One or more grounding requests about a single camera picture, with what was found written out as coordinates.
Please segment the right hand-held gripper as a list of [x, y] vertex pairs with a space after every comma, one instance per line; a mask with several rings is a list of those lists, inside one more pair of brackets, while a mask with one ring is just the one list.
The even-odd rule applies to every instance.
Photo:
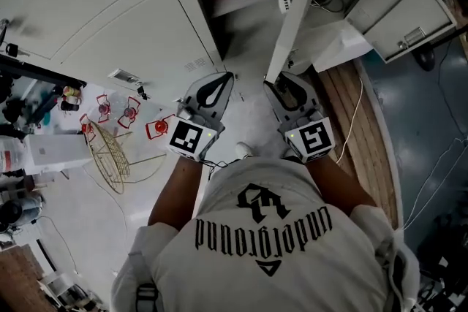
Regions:
[[[263, 88], [280, 123], [279, 132], [301, 162], [326, 156], [335, 148], [330, 119], [317, 110], [318, 96], [310, 83], [290, 72], [281, 72], [279, 92], [266, 80]], [[289, 111], [312, 114], [290, 121]]]

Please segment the grey metal cabinet door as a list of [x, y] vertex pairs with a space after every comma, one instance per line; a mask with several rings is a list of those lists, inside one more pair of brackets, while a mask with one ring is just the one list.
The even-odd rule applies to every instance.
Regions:
[[290, 10], [287, 12], [279, 37], [276, 41], [271, 62], [265, 80], [274, 84], [284, 63], [293, 48], [293, 44], [300, 27], [304, 11], [309, 0], [292, 0]]
[[456, 26], [442, 0], [358, 0], [347, 21], [386, 63]]

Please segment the grey metal locker cabinet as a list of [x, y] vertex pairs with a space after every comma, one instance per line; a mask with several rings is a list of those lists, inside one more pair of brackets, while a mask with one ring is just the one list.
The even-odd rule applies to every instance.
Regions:
[[[282, 69], [313, 66], [357, 1], [309, 0]], [[133, 94], [122, 70], [162, 104], [228, 70], [239, 100], [261, 90], [285, 16], [278, 0], [0, 0], [0, 40], [30, 64]]]

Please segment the person's right forearm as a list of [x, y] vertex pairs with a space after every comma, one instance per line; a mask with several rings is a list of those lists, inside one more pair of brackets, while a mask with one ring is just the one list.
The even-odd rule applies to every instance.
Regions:
[[377, 206], [359, 182], [349, 176], [330, 156], [312, 160], [305, 166], [326, 204], [340, 209], [348, 216], [359, 205]]

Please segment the person's left forearm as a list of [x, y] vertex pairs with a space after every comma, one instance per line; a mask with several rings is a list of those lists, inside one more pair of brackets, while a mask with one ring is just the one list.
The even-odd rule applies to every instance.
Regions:
[[191, 219], [203, 165], [180, 157], [153, 206], [148, 225], [166, 224], [180, 231]]

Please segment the black-headed metal key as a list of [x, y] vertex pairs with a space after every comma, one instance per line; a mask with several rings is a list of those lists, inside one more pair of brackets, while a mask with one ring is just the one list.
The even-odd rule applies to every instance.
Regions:
[[8, 56], [17, 58], [18, 56], [30, 56], [29, 53], [21, 50], [17, 45], [8, 43], [5, 47], [5, 52]]

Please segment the person's left shoe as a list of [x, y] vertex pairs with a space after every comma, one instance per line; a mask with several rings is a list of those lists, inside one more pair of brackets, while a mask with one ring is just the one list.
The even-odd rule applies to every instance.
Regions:
[[254, 151], [245, 142], [238, 142], [235, 145], [235, 152], [238, 159], [246, 159], [254, 156]]

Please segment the small white foam box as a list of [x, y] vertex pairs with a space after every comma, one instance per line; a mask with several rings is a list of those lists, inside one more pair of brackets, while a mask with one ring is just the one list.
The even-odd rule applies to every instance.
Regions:
[[330, 26], [333, 27], [331, 35], [312, 63], [317, 72], [324, 72], [359, 58], [373, 49], [362, 33], [347, 20], [341, 20]]

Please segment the wooden slat platform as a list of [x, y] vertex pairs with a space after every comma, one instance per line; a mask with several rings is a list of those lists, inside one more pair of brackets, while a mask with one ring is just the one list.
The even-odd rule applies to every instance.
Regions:
[[355, 68], [347, 62], [324, 72], [314, 67], [303, 76], [310, 80], [331, 119], [336, 148], [331, 152], [349, 175], [358, 179], [389, 218], [399, 227], [399, 209], [387, 150], [374, 109]]

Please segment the white carton box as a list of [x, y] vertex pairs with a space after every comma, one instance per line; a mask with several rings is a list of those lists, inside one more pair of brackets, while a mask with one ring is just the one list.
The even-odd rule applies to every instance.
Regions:
[[93, 160], [81, 134], [30, 134], [24, 138], [27, 175], [82, 167]]

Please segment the person's white printed shirt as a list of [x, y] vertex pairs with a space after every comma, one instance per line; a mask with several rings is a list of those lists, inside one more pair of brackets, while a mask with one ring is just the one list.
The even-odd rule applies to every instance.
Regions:
[[378, 206], [326, 204], [306, 163], [249, 157], [180, 230], [139, 228], [111, 312], [408, 312], [419, 263]]

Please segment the group of black helmets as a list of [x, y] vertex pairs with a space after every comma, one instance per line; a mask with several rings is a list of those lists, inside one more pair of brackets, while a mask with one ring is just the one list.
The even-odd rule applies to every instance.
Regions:
[[14, 124], [26, 106], [27, 77], [0, 72], [0, 125]]

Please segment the clear plastic water barrel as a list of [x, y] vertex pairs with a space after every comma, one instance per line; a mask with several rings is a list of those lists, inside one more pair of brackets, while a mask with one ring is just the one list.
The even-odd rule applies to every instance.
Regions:
[[0, 172], [14, 172], [24, 168], [26, 147], [17, 138], [0, 136]]

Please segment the black round appliance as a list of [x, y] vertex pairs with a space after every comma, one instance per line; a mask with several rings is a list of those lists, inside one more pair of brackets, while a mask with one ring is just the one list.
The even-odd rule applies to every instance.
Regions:
[[11, 199], [0, 207], [0, 224], [6, 227], [21, 227], [36, 220], [43, 209], [41, 194]]

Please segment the black window frame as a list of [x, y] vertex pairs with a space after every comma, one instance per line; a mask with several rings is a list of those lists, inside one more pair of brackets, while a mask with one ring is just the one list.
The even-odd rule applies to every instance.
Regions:
[[15, 58], [0, 54], [0, 72], [19, 75], [32, 80], [53, 84], [53, 89], [39, 103], [36, 110], [26, 115], [26, 124], [39, 124], [56, 105], [57, 101], [63, 95], [63, 88], [67, 85], [73, 88], [84, 88], [87, 82], [73, 77], [69, 77], [58, 72], [53, 72], [33, 64], [19, 61]]

